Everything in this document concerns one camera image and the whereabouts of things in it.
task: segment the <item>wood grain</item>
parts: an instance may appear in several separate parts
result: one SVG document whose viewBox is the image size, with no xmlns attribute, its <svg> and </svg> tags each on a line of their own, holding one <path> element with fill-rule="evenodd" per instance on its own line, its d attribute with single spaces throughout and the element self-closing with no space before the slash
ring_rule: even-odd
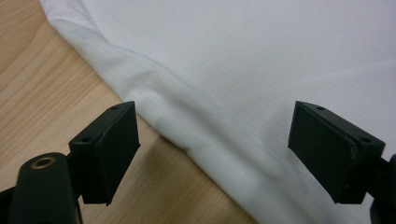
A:
<svg viewBox="0 0 396 224">
<path fill-rule="evenodd" d="M 0 2 L 0 190 L 21 165 L 67 143 L 120 99 L 51 28 L 38 1 Z M 85 223 L 254 223 L 184 153 L 138 118 L 142 147 L 113 203 Z"/>
</svg>

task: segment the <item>white cloth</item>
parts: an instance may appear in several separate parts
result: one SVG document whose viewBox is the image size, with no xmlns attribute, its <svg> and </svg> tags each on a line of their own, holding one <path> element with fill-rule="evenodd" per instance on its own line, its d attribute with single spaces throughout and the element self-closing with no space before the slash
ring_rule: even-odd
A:
<svg viewBox="0 0 396 224">
<path fill-rule="evenodd" d="M 41 0 L 124 101 L 260 223 L 370 223 L 287 148 L 296 100 L 396 153 L 396 2 Z"/>
</svg>

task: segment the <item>wooden table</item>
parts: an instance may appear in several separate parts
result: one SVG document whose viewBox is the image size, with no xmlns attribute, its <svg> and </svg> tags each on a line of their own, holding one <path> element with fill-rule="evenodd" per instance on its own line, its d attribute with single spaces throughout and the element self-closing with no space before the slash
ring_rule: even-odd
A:
<svg viewBox="0 0 396 224">
<path fill-rule="evenodd" d="M 0 191 L 120 99 L 49 25 L 37 0 L 0 2 Z M 85 223 L 253 223 L 185 152 L 138 118 L 142 147 L 113 203 L 84 205 Z"/>
</svg>

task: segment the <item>table surface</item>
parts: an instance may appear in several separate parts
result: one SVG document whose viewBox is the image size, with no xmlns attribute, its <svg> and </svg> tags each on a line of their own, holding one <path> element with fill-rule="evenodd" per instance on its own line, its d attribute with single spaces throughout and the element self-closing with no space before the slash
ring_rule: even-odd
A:
<svg viewBox="0 0 396 224">
<path fill-rule="evenodd" d="M 120 99 L 49 25 L 37 0 L 0 2 L 0 191 Z M 254 223 L 186 153 L 138 118 L 141 148 L 113 203 L 84 223 Z"/>
</svg>

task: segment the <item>white fabric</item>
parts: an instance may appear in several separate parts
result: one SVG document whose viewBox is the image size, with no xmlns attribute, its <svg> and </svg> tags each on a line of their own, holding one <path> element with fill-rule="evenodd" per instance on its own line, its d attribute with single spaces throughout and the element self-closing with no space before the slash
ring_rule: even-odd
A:
<svg viewBox="0 0 396 224">
<path fill-rule="evenodd" d="M 370 223 L 287 148 L 296 100 L 396 153 L 396 2 L 41 0 L 140 116 L 260 223 Z"/>
</svg>

